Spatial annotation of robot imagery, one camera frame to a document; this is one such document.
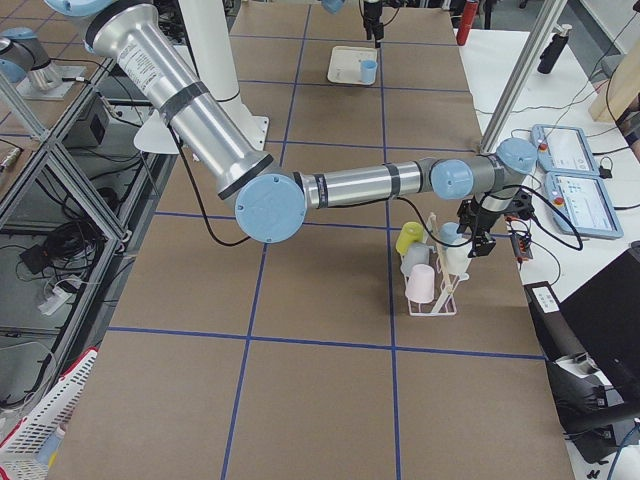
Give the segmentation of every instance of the gray floor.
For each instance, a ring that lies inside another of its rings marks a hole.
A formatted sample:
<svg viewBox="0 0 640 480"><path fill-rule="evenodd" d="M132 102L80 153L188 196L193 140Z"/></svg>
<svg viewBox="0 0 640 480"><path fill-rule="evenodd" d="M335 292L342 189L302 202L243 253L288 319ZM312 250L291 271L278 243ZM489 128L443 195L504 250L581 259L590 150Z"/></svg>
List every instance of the gray floor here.
<svg viewBox="0 0 640 480"><path fill-rule="evenodd" d="M498 2L493 10L491 28L494 30L531 30L543 0L529 0L524 9L519 8L519 4L520 0L501 0ZM568 23L573 27L569 37L569 46L587 75L593 71L596 62L605 51L609 50L608 55L618 53L618 50L611 46L611 39L598 27L579 0L569 0L558 23ZM482 22L478 20L476 26L482 28Z"/></svg>

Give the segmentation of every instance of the yellow cup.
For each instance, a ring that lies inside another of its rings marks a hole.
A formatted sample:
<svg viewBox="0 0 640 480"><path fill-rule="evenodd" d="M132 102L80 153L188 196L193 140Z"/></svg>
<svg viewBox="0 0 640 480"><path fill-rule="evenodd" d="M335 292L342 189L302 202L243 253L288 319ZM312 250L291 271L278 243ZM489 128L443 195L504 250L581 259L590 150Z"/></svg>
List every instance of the yellow cup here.
<svg viewBox="0 0 640 480"><path fill-rule="evenodd" d="M396 252L406 255L409 245L421 242L424 235L424 228L417 222L407 222L402 226L398 240L396 240Z"/></svg>

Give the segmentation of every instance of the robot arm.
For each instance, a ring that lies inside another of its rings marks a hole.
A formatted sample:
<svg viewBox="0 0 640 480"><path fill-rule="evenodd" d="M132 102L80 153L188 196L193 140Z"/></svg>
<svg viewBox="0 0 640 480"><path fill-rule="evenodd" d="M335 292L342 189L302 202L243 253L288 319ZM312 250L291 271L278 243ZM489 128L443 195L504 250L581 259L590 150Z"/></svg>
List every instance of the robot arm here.
<svg viewBox="0 0 640 480"><path fill-rule="evenodd" d="M11 28L0 33L0 70L14 83L28 77L43 92L62 83L56 65L29 28Z"/></svg>
<svg viewBox="0 0 640 480"><path fill-rule="evenodd" d="M476 194L465 208L465 218L473 226L472 255L487 254L489 229L517 192L510 186L519 185L535 165L533 145L510 139L496 155L467 160L428 159L315 175L286 173L271 155L249 144L176 54L157 27L155 7L140 0L84 0L76 7L67 0L46 1L73 17L95 53L117 59L165 123L208 167L218 196L256 240L289 238L302 225L307 208L435 191L444 199Z"/></svg>

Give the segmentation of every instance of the red cylinder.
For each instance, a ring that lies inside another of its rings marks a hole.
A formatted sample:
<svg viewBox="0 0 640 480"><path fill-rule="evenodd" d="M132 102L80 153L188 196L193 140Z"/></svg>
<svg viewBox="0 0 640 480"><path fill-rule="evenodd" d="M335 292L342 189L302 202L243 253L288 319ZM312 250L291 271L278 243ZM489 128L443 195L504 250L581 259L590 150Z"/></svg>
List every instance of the red cylinder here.
<svg viewBox="0 0 640 480"><path fill-rule="evenodd" d="M473 20L476 18L478 12L478 0L467 0L462 12L462 18L460 19L460 26L458 27L458 35L456 35L456 41L458 45L462 46L467 43L467 37L469 36L469 30L473 25Z"/></svg>

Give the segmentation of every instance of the white table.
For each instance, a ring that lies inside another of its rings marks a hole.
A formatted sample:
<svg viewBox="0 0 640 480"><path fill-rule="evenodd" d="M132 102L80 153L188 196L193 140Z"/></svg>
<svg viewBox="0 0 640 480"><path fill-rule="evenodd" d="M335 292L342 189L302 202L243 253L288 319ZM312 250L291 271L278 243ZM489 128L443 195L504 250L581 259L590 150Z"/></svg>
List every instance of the white table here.
<svg viewBox="0 0 640 480"><path fill-rule="evenodd" d="M526 32L495 30L472 30L470 32L467 44L460 48L460 53L477 110L481 112L494 111L526 39ZM577 100L591 95L585 102L573 105L559 125L580 127L587 136L604 132L614 124L594 122L591 119L588 108L596 98L596 94L591 84L587 84L587 76L569 48L564 50L549 75L540 74L534 69L514 110L538 105L567 105L585 84L586 88ZM516 128L530 129L532 125L537 123L553 125L565 111L566 109L544 108L512 113L501 132L500 140L509 138L513 129ZM478 121L484 132L491 115L481 112L477 112ZM528 138L527 132L514 132L514 135ZM617 129L588 140L591 150L594 152L609 151L627 145ZM612 154L611 158L614 162L613 179L605 181L611 201L616 206L640 203L640 164L638 160L630 150ZM534 206L541 222L555 234L561 235L549 210L544 207L542 202L534 201ZM532 226L534 240L553 251L562 265L562 276L553 287L560 300L568 297L626 250L630 242L640 239L640 209L619 211L617 214L624 230L624 237L617 240L584 239L584 249L580 252L563 247L546 236L535 225ZM569 242L572 240L568 235L563 235L562 238ZM554 260L535 245L532 246L532 250L534 260L523 264L522 283L553 281L557 273ZM608 466L589 465L584 462L572 443L567 442L567 448L576 479L582 480L592 469L601 470L599 478L606 479ZM614 478L615 480L633 480L638 478L638 472L640 472L640 446L627 447L616 466Z"/></svg>

